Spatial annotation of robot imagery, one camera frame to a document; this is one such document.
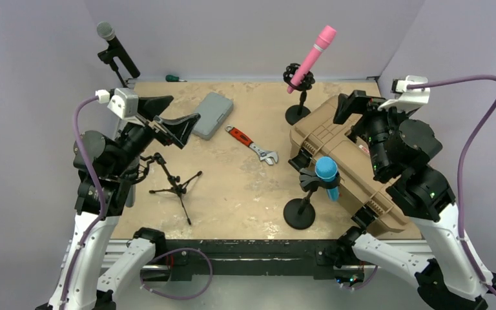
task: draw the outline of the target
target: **white wall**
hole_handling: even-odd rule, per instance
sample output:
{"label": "white wall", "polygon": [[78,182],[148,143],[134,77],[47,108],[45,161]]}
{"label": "white wall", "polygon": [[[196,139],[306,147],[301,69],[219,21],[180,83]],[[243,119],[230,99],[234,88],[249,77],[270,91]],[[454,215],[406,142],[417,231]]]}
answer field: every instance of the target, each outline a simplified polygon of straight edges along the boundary
{"label": "white wall", "polygon": [[109,21],[144,76],[282,80],[326,24],[334,43],[318,79],[378,76],[424,0],[85,0]]}
{"label": "white wall", "polygon": [[[73,228],[79,184],[71,115],[116,87],[82,1],[0,0],[0,309],[50,298]],[[87,107],[81,129],[111,133],[115,117]]]}
{"label": "white wall", "polygon": [[[382,94],[406,74],[430,81],[496,74],[496,1],[426,1],[379,79]],[[457,190],[459,154],[496,96],[495,82],[433,88],[414,118],[429,123],[444,149],[432,161]],[[464,166],[466,224],[480,257],[496,271],[496,112],[468,151]],[[494,297],[487,298],[493,302]]]}

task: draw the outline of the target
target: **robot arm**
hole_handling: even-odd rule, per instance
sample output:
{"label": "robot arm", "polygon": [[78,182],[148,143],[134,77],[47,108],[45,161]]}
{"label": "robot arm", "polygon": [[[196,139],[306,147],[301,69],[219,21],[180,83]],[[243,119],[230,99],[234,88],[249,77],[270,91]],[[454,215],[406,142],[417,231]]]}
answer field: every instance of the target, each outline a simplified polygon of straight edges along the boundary
{"label": "robot arm", "polygon": [[[396,81],[393,91],[425,82],[425,78],[408,76]],[[334,123],[343,124],[352,113],[362,115],[349,139],[362,138],[368,144],[374,180],[386,183],[397,178],[387,193],[419,228],[435,258],[425,261],[375,239],[364,230],[370,223],[352,227],[338,240],[338,249],[346,257],[355,256],[403,278],[434,309],[485,309],[482,296],[488,292],[486,285],[496,289],[496,274],[481,262],[466,236],[486,283],[470,265],[459,239],[453,191],[447,179],[428,165],[442,144],[429,125],[409,119],[409,112],[426,104],[428,92],[410,90],[394,100],[359,90],[348,97],[341,94]]]}
{"label": "robot arm", "polygon": [[[79,170],[81,184],[77,190],[72,246],[54,294],[37,310],[115,309],[114,300],[124,286],[130,284],[139,275],[141,267],[156,254],[166,252],[161,232],[141,229],[134,235],[129,250],[100,276],[107,244],[122,215],[130,188],[145,178],[138,176],[140,154],[153,140],[165,146],[175,144],[182,149],[200,115],[191,114],[174,120],[159,117],[174,99],[172,96],[139,98],[128,88],[111,92],[99,90],[96,95],[100,103],[109,103],[108,108],[128,123],[116,139],[96,131],[81,135],[104,197],[99,197],[88,175],[87,162],[77,143],[74,145],[74,166]],[[149,172],[147,167],[144,171],[145,174]],[[107,212],[95,222],[99,218],[101,199],[105,201]],[[85,232],[88,236],[80,245]]]}

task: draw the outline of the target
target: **table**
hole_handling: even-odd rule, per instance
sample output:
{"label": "table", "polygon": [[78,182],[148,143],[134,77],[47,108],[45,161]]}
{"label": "table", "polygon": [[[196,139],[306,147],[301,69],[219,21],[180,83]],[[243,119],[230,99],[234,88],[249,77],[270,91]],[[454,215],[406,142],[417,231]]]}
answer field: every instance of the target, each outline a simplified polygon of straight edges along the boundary
{"label": "table", "polygon": [[[377,84],[371,81],[315,83],[307,92],[305,105],[314,110],[331,96],[350,94],[354,89],[380,95]],[[163,118],[190,114],[210,92],[233,100],[234,109],[209,141],[192,135],[183,150],[154,141],[145,151],[145,155],[160,152],[170,173],[180,175],[182,181],[203,171],[183,197],[192,226],[187,224],[177,196],[148,193],[150,189],[170,187],[162,169],[154,164],[147,179],[136,185],[135,204],[125,208],[113,238],[132,238],[140,227],[150,227],[165,232],[169,239],[335,239],[354,225],[350,215],[329,201],[323,189],[311,198],[316,209],[313,226],[297,231],[284,222],[284,205],[305,196],[298,173],[287,162],[291,127],[284,118],[286,109],[298,103],[299,93],[288,94],[285,83],[139,82],[134,90],[140,96],[173,95],[175,100],[161,115]],[[252,150],[225,131],[228,124],[238,127],[262,148],[276,151],[278,164],[260,162]],[[410,225],[404,232],[380,238],[421,237]]]}

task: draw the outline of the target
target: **screwdriver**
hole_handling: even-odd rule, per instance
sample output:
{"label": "screwdriver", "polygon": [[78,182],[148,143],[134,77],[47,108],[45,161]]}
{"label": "screwdriver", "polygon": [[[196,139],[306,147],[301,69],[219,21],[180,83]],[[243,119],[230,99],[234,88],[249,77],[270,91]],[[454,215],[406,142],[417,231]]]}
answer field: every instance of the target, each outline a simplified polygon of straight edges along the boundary
{"label": "screwdriver", "polygon": [[173,76],[172,74],[169,74],[165,77],[166,82],[187,82],[184,79],[180,79],[178,76]]}

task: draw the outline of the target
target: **blue microphone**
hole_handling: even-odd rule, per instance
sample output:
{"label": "blue microphone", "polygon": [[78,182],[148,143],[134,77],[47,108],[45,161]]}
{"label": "blue microphone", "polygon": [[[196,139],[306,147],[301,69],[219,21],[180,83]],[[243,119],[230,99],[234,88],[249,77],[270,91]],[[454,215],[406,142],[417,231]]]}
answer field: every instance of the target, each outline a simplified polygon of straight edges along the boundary
{"label": "blue microphone", "polygon": [[[337,164],[330,157],[324,156],[316,161],[315,173],[322,181],[332,182],[335,180],[337,175]],[[335,202],[339,199],[339,187],[334,189],[327,189],[328,198]]]}

